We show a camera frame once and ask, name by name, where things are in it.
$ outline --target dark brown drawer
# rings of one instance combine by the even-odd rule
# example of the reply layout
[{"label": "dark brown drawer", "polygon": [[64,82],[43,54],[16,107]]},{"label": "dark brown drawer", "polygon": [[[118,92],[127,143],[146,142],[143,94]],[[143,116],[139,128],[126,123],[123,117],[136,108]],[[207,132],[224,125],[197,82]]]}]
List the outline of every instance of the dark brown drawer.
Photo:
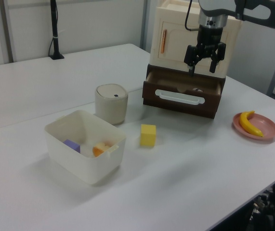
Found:
[{"label": "dark brown drawer", "polygon": [[214,118],[225,78],[148,65],[143,86],[145,105]]}]

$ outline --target white plastic bin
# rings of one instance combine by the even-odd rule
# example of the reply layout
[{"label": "white plastic bin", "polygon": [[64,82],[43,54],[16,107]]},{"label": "white plastic bin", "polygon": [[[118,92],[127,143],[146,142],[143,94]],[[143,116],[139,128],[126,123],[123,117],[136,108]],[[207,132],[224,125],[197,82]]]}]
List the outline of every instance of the white plastic bin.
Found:
[{"label": "white plastic bin", "polygon": [[[120,129],[82,110],[75,111],[45,126],[49,155],[65,169],[88,184],[95,184],[120,165],[126,135]],[[63,142],[80,145],[80,153]],[[110,148],[94,157],[92,148],[104,142]]]}]

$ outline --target plate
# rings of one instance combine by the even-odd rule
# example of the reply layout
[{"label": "plate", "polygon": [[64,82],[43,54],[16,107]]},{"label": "plate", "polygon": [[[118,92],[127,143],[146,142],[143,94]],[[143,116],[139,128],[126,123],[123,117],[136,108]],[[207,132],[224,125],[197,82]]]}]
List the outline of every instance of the plate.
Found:
[{"label": "plate", "polygon": [[233,124],[235,128],[243,135],[256,140],[270,140],[275,137],[275,123],[260,114],[252,114],[248,119],[252,125],[260,129],[263,133],[263,137],[255,136],[247,133],[239,123],[241,113],[238,113],[233,118]]}]

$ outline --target yellow cube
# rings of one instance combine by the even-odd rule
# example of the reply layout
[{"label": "yellow cube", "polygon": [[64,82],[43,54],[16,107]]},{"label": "yellow cube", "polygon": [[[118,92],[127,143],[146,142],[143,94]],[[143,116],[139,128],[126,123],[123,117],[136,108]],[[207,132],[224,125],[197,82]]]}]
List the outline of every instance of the yellow cube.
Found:
[{"label": "yellow cube", "polygon": [[142,124],[141,142],[142,146],[154,146],[156,143],[157,129],[155,125]]}]

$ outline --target banana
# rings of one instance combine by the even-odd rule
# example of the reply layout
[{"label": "banana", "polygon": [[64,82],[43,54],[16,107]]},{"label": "banana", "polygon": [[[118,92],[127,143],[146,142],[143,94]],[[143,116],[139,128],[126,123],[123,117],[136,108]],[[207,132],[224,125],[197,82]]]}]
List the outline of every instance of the banana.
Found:
[{"label": "banana", "polygon": [[240,119],[239,119],[239,123],[241,125],[241,127],[248,132],[251,135],[255,135],[255,136],[260,136],[263,137],[263,133],[262,131],[260,131],[257,127],[255,127],[254,125],[252,125],[249,120],[248,117],[251,114],[254,114],[254,111],[250,111],[250,112],[243,112],[240,115]]}]

